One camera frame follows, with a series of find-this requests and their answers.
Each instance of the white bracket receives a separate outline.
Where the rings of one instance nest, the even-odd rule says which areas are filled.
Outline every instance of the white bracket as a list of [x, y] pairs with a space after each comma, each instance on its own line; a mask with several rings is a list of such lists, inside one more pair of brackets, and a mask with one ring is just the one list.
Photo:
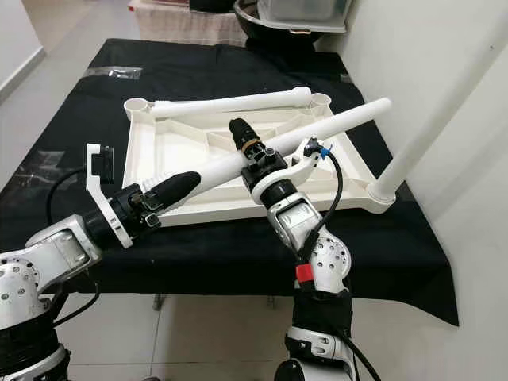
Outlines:
[[303, 184], [310, 176], [316, 165], [318, 164], [319, 158], [321, 157], [319, 152], [313, 152], [310, 156], [304, 156], [303, 150], [305, 149], [309, 139], [304, 139], [302, 143], [296, 148], [294, 154], [291, 156], [291, 161], [297, 163], [287, 169], [281, 169], [279, 171], [272, 172], [270, 175], [263, 177], [252, 189], [252, 200], [256, 204], [263, 205], [261, 201], [261, 195], [263, 192], [273, 183], [276, 183], [282, 179], [289, 179], [296, 187]]
[[92, 155], [99, 153], [101, 153], [100, 144], [87, 144], [87, 191], [101, 210], [102, 215], [113, 230], [115, 236], [117, 236], [121, 245], [124, 248], [128, 248], [133, 245], [133, 240], [130, 239], [120, 219], [114, 213], [113, 208], [102, 193], [101, 176], [92, 175]]

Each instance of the black tablecloth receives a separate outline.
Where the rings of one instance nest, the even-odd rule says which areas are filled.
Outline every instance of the black tablecloth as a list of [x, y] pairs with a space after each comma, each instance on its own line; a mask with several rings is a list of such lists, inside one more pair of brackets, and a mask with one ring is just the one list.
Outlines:
[[[83, 165], [85, 143], [114, 147], [116, 181], [103, 190], [120, 189], [129, 136], [122, 103], [128, 98], [194, 100], [309, 86], [332, 97], [334, 113], [363, 103], [352, 84], [339, 80], [343, 66], [332, 53], [107, 40], [90, 66], [110, 65], [143, 71], [139, 79], [103, 75], [77, 83], [0, 194], [2, 251], [22, 247], [45, 227], [48, 189]], [[374, 122], [348, 135], [378, 175], [391, 156]], [[53, 205], [56, 217], [94, 207], [83, 179], [63, 184]], [[406, 186], [386, 213], [337, 211], [329, 230], [353, 254], [356, 297], [406, 302], [458, 324], [448, 260]], [[90, 272], [103, 292], [290, 295], [294, 284], [293, 256], [265, 218], [160, 229], [128, 250], [106, 253]], [[84, 279], [75, 287], [90, 291]]]

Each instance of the white tube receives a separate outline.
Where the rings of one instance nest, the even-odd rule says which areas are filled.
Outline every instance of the white tube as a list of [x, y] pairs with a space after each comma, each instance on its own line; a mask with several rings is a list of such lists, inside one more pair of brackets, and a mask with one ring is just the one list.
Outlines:
[[[299, 146], [303, 139], [315, 136], [318, 139], [324, 140], [338, 133], [342, 133], [370, 121], [379, 114], [389, 110], [391, 101], [388, 98], [381, 98], [377, 101], [367, 103], [362, 106], [355, 107], [343, 113], [327, 117], [316, 121], [311, 125], [307, 125], [300, 129], [284, 133], [277, 137], [273, 137], [264, 143], [267, 147], [272, 147], [279, 151], [283, 156], [287, 156]], [[203, 164], [200, 168], [191, 167], [188, 171], [197, 171], [201, 176], [200, 184], [181, 202], [181, 205], [188, 198], [196, 194], [203, 193], [209, 189], [215, 188], [218, 185], [227, 183], [229, 180], [235, 179], [241, 173], [241, 169], [245, 167], [247, 161], [243, 154], [239, 151], [228, 154], [217, 160], [210, 161]], [[143, 190], [148, 191], [155, 185], [162, 183], [168, 177], [174, 174], [166, 174], [157, 176], [155, 178], [143, 182]]]
[[283, 106], [302, 107], [309, 105], [310, 100], [311, 94], [309, 87], [295, 87], [293, 90], [289, 91], [245, 95], [244, 97], [210, 99], [208, 101], [188, 103], [155, 101], [149, 113], [154, 117], [176, 117], [188, 114], [215, 114]]
[[495, 62], [508, 42], [508, 13], [482, 41], [481, 48], [472, 62], [444, 96], [444, 101], [428, 119], [420, 131], [397, 152], [381, 176], [369, 184], [369, 194], [380, 202], [393, 202], [395, 191], [404, 182], [409, 172], [436, 140], [441, 131], [452, 120], [469, 94], [476, 88], [482, 77]]

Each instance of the black rubber grip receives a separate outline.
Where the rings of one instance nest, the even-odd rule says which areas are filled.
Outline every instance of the black rubber grip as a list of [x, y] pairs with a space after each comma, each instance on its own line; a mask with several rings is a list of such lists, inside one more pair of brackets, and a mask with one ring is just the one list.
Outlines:
[[179, 173], [155, 185], [150, 191], [155, 193], [164, 207], [171, 206], [186, 197], [201, 182], [197, 172]]
[[248, 141], [253, 139], [260, 140], [252, 127], [242, 118], [233, 119], [229, 122], [229, 131], [233, 134], [233, 140], [237, 149], [242, 149]]

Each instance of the white wall pipe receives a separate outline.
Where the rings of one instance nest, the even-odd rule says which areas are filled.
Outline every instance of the white wall pipe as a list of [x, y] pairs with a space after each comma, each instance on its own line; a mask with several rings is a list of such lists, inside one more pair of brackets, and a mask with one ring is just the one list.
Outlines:
[[491, 33], [480, 44], [480, 49], [464, 70], [436, 112], [428, 119], [420, 131], [397, 152], [381, 176], [368, 186], [369, 194], [379, 202], [393, 202], [395, 191], [407, 178], [409, 172], [423, 157], [430, 145], [452, 120], [469, 94], [476, 88], [482, 77], [495, 62], [508, 42], [508, 13], [503, 14]]
[[[283, 156], [286, 156], [294, 152], [303, 139], [311, 136], [315, 136], [320, 140], [327, 139], [337, 135], [338, 133], [342, 133], [348, 129], [370, 121], [374, 117], [389, 110], [390, 107], [390, 99], [381, 98], [332, 117], [321, 119], [311, 125], [290, 131], [289, 133], [273, 137], [264, 143], [268, 147], [272, 147], [279, 151]], [[184, 200], [179, 202], [178, 205], [182, 205], [187, 199], [197, 194], [203, 193], [218, 185], [227, 183], [229, 180], [235, 179], [240, 175], [241, 169], [245, 167], [246, 163], [244, 155], [239, 151], [236, 151], [217, 160], [205, 163], [200, 168], [188, 168], [188, 171], [196, 171], [200, 174], [201, 182], [187, 197], [184, 198]], [[174, 175], [174, 173], [163, 174], [144, 181], [142, 184], [143, 191], [148, 191], [172, 175]]]
[[216, 114], [229, 111], [267, 109], [272, 107], [307, 106], [311, 100], [309, 87], [295, 87], [289, 91], [275, 93], [245, 95], [244, 97], [210, 99], [176, 103], [155, 101], [149, 113], [154, 117], [176, 117], [189, 114]]

